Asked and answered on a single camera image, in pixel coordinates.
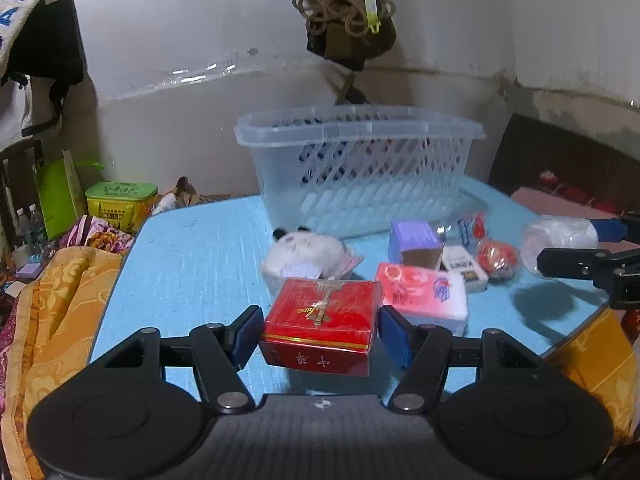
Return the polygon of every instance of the plastic laundry basket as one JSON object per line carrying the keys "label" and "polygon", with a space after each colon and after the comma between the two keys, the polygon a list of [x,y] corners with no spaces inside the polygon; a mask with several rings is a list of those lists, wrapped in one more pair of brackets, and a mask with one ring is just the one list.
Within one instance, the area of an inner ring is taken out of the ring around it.
{"label": "plastic laundry basket", "polygon": [[337,237],[448,214],[471,141],[482,138],[474,121],[397,106],[292,108],[236,126],[273,226]]}

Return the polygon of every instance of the pink floral fabric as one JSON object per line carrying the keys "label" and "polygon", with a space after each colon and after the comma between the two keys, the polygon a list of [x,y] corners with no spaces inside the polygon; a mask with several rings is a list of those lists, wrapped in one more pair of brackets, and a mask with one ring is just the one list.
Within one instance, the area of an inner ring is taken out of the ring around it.
{"label": "pink floral fabric", "polygon": [[15,334],[15,313],[18,306],[18,300],[14,301],[14,306],[11,309],[6,323],[0,331],[0,414],[4,413],[4,386],[6,383],[6,366],[7,366],[7,352],[11,343],[14,342]]}
{"label": "pink floral fabric", "polygon": [[91,215],[82,216],[60,240],[60,248],[87,246],[114,254],[127,251],[132,245],[133,236]]}

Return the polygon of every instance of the stuffed animal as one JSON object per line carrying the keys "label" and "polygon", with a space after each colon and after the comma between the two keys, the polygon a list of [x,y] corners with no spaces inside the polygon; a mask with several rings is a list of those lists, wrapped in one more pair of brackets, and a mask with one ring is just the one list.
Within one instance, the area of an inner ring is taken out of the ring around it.
{"label": "stuffed animal", "polygon": [[276,229],[273,238],[276,241],[262,264],[262,275],[272,296],[285,278],[348,279],[364,259],[354,256],[340,240],[313,233],[304,226],[290,233]]}

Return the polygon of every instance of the floral blanket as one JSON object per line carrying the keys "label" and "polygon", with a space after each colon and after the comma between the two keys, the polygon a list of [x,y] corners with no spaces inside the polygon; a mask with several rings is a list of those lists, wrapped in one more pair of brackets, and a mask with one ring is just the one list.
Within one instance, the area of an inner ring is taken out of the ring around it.
{"label": "floral blanket", "polygon": [[97,216],[84,215],[60,240],[60,248],[87,246],[114,254],[128,251],[133,237]]}
{"label": "floral blanket", "polygon": [[15,334],[15,313],[18,307],[18,301],[14,302],[14,307],[11,309],[9,319],[0,331],[0,415],[4,413],[4,397],[5,397],[5,381],[6,381],[6,368],[7,368],[7,355],[11,343],[14,342]]}
{"label": "floral blanket", "polygon": [[[114,240],[110,248],[118,243],[127,244]],[[60,249],[18,297],[13,343],[1,356],[6,399],[0,433],[13,480],[44,478],[27,442],[28,416],[86,366],[121,261],[92,247]]]}

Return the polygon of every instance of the pink box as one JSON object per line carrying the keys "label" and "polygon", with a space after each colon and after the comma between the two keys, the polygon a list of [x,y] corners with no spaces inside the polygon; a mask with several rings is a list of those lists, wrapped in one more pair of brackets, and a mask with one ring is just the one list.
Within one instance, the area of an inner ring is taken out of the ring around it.
{"label": "pink box", "polygon": [[458,272],[440,272],[382,263],[376,272],[383,304],[390,304],[413,324],[431,323],[462,335],[469,311],[465,281]]}

